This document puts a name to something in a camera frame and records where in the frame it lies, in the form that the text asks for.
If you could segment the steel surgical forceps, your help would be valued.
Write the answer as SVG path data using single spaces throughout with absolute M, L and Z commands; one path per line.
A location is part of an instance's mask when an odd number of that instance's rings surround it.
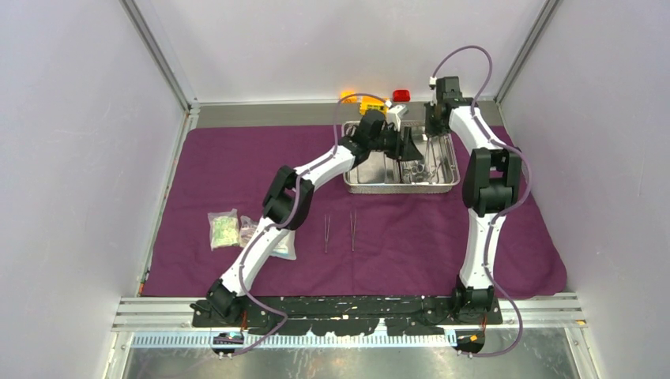
M 400 163 L 401 179 L 406 184 L 444 184 L 450 180 L 451 163 L 444 140 L 426 138 L 417 143 L 422 159 Z

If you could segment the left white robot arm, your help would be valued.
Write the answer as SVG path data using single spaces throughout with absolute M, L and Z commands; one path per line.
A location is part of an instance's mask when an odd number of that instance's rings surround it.
M 372 152 L 399 162 L 421 159 L 411 133 L 401 124 L 407 112 L 403 104 L 386 112 L 369 110 L 353 131 L 336 136 L 325 154 L 303 166 L 280 167 L 262 202 L 262 217 L 251 240 L 208 289 L 205 300 L 192 304 L 195 315 L 215 319 L 224 327 L 241 320 L 243 299 L 252 297 L 256 276 L 281 239 L 302 226 L 321 186 L 358 167 Z

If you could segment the orange yellow toy block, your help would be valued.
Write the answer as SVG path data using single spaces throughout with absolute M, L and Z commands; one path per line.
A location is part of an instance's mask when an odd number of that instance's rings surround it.
M 362 96 L 359 102 L 359 113 L 365 115 L 368 111 L 379 111 L 386 114 L 388 108 L 392 105 L 388 98 L 375 98 L 371 96 Z

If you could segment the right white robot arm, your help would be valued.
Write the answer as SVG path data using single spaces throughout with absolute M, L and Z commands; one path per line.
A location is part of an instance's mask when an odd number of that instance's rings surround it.
M 481 119 L 476 101 L 462 95 L 458 77 L 431 77 L 429 88 L 432 99 L 424 105 L 427 135 L 454 133 L 469 151 L 461 187 L 469 215 L 468 242 L 450 312 L 456 321 L 471 324 L 495 302 L 493 264 L 504 212 L 518 201 L 521 157 Z

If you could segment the pink clear packet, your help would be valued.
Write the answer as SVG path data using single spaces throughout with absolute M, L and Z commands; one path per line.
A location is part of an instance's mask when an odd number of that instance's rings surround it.
M 258 222 L 249 216 L 240 216 L 239 218 L 239 246 L 244 248 L 253 239 L 254 233 L 258 228 Z

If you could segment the steel instrument tray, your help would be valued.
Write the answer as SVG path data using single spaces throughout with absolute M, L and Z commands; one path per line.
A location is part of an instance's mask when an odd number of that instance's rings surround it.
M 424 131 L 424 123 L 421 121 L 407 121 L 404 126 L 412 129 L 412 139 L 416 147 L 417 143 L 430 138 Z M 362 194 L 396 194 L 396 193 L 447 193 L 461 181 L 458 168 L 456 149 L 452 137 L 447 134 L 438 137 L 444 140 L 448 150 L 451 163 L 450 180 L 444 184 L 406 184 L 401 179 L 400 163 L 386 157 L 381 152 L 372 152 L 368 160 L 358 167 L 343 174 L 344 182 L 348 185 L 351 193 Z

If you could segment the green packet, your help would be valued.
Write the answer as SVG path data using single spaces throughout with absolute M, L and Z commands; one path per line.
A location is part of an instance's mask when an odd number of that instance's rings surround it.
M 236 208 L 227 212 L 210 212 L 208 221 L 211 250 L 239 244 L 239 218 Z

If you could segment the steel tweezers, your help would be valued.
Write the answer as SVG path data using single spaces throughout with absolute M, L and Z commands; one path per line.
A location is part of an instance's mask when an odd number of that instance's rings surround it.
M 331 215 L 324 215 L 324 253 L 328 253 Z
M 354 252 L 356 248 L 356 222 L 357 211 L 354 209 L 350 211 L 350 236 L 351 236 L 351 251 Z

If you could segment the white sterile pouch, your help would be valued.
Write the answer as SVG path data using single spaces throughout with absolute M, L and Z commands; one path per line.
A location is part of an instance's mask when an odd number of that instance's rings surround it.
M 273 248 L 271 257 L 294 261 L 296 259 L 295 251 L 295 232 L 289 231 Z

